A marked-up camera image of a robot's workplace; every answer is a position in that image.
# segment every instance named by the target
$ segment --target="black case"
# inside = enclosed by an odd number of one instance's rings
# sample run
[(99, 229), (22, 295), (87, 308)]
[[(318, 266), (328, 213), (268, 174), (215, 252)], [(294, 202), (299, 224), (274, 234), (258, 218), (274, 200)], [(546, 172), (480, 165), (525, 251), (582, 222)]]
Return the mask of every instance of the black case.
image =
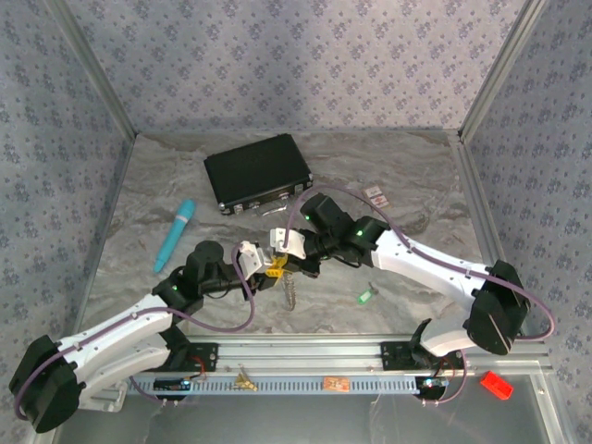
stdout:
[(241, 213), (313, 185), (313, 175), (289, 134), (208, 156), (204, 161), (218, 208)]

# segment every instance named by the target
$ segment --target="red block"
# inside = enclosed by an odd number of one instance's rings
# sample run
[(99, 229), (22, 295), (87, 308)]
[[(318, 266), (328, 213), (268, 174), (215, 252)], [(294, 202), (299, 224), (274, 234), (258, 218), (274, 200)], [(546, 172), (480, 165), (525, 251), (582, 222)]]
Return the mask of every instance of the red block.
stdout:
[(508, 381), (493, 372), (485, 373), (481, 378), (481, 385), (504, 401), (510, 398), (514, 390)]

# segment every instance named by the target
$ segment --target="gray marble surface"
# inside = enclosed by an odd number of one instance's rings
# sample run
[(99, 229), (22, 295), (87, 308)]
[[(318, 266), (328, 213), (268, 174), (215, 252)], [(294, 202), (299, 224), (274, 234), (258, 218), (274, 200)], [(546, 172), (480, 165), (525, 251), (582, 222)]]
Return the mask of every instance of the gray marble surface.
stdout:
[[(268, 230), (285, 226), (288, 215), (248, 211), (222, 216), (205, 173), (210, 154), (272, 134), (140, 135), (135, 143), (105, 249), (85, 309), (82, 328), (107, 319), (148, 293), (203, 240), (220, 242), (229, 262), (237, 241), (267, 245)], [(388, 213), (416, 240), (470, 261), (480, 261), (473, 224), (450, 152), (452, 133), (353, 132), (293, 134), (314, 181), (362, 190), (378, 185), (391, 202)], [(363, 203), (338, 192), (327, 194), (354, 218), (371, 214)], [(163, 272), (154, 258), (183, 199), (197, 203), (194, 218)], [(306, 227), (298, 216), (297, 227)], [(366, 305), (357, 296), (379, 294)], [(411, 333), (418, 322), (457, 310), (452, 301), (410, 279), (367, 267), (351, 270), (337, 262), (321, 266), (321, 276), (295, 276), (296, 308), (289, 312), (280, 285), (255, 296), (250, 333)], [(248, 316), (239, 291), (219, 301), (206, 299), (194, 316), (232, 327)], [(182, 323), (186, 333), (207, 331)]]

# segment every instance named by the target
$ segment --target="blue pen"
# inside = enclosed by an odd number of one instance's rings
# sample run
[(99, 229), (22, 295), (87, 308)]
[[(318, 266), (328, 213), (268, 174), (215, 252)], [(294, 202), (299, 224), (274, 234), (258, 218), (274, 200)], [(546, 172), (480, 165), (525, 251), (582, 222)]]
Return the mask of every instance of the blue pen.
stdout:
[(177, 215), (175, 216), (175, 221), (173, 222), (173, 226), (170, 228), (168, 235), (163, 243), (163, 246), (160, 247), (160, 251), (156, 255), (156, 263), (154, 264), (154, 272), (159, 273), (160, 270), (163, 269), (165, 264), (167, 263), (170, 255), (175, 250), (175, 246), (181, 237), (181, 233), (183, 229), (189, 222), (189, 219), (193, 216), (193, 212), (195, 211), (195, 203), (192, 200), (183, 201), (179, 210), (177, 211)]

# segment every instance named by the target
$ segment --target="wallpaper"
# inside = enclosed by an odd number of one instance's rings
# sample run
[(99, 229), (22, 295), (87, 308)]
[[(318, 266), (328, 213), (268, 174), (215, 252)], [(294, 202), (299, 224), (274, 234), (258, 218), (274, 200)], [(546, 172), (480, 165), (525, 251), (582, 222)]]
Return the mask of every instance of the wallpaper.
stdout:
[(469, 145), (508, 259), (557, 317), (550, 356), (592, 442), (592, 3), (550, 3)]
[(72, 328), (128, 147), (43, 2), (0, 14), (0, 442), (19, 443), (8, 381)]
[(459, 128), (523, 0), (76, 0), (138, 132)]

